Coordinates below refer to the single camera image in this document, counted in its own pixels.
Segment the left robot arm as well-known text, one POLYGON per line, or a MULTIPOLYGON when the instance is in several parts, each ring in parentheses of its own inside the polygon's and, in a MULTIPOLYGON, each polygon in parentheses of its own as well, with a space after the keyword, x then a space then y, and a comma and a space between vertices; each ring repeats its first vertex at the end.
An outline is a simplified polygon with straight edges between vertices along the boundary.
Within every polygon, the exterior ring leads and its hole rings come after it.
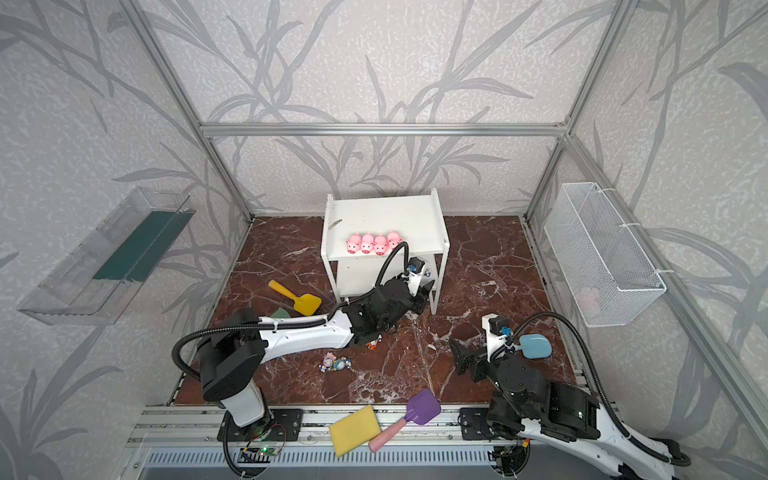
POLYGON ((205 401, 225 409, 226 426, 263 424, 271 412, 253 380, 258 367, 286 355, 378 340, 406 314, 424 311, 434 285, 423 280, 426 270, 426 262, 412 256, 408 243, 402 242, 385 258, 368 292, 329 313, 280 319, 244 308, 218 327, 177 340, 171 359, 200 384, 205 401))

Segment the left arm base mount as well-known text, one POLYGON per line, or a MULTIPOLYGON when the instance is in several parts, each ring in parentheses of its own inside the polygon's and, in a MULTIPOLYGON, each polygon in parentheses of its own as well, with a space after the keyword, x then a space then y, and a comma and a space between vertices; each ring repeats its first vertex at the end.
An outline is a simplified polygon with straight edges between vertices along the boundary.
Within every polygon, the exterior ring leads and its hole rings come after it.
POLYGON ((226 413, 217 434, 217 440, 223 442, 277 441, 295 442, 298 440, 304 410, 300 408, 276 408, 268 410, 266 415, 256 422, 239 427, 226 413))

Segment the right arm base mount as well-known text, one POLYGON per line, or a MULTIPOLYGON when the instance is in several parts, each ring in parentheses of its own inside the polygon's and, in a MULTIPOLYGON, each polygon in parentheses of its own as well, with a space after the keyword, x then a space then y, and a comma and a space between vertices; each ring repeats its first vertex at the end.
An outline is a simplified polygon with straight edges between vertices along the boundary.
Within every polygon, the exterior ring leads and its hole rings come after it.
POLYGON ((459 409, 458 424, 464 441, 485 441, 498 437, 488 423, 488 407, 463 407, 459 409))

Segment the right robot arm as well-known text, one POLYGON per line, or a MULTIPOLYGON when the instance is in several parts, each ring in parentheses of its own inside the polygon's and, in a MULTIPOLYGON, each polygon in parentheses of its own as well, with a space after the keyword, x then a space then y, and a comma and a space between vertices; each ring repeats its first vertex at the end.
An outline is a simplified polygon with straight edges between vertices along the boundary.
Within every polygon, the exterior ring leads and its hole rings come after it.
POLYGON ((551 311, 535 313, 515 329, 497 314, 483 317, 484 347, 470 350, 450 341, 455 371, 474 382, 489 381, 494 392, 485 408, 465 407, 458 422, 465 441, 504 439, 512 447, 489 453, 502 475, 515 476, 528 460, 528 441, 543 442, 585 461, 612 479, 673 479, 691 465, 678 442, 649 438, 628 427, 607 398, 588 347, 578 329, 551 311), (526 329, 552 318, 571 331, 594 382, 594 392, 550 380, 532 364, 526 329))

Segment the pink pig toy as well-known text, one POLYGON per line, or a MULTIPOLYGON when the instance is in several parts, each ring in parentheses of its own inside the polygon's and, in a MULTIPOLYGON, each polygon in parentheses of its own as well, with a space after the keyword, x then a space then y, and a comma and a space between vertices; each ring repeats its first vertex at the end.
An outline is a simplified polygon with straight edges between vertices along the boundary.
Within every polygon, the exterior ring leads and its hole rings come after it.
POLYGON ((387 234, 388 250, 395 249, 403 241, 402 237, 395 231, 390 231, 387 234))
POLYGON ((363 254, 365 255, 371 254, 374 250, 374 246, 375 246, 375 237, 372 234, 367 233, 362 236, 361 242, 360 242, 360 251, 363 254))
POLYGON ((361 250, 362 237, 359 234, 353 234, 346 241, 346 251, 349 254, 358 253, 361 250))
POLYGON ((374 239, 373 251, 377 256, 385 256, 389 253, 389 243, 385 236, 379 235, 374 239))

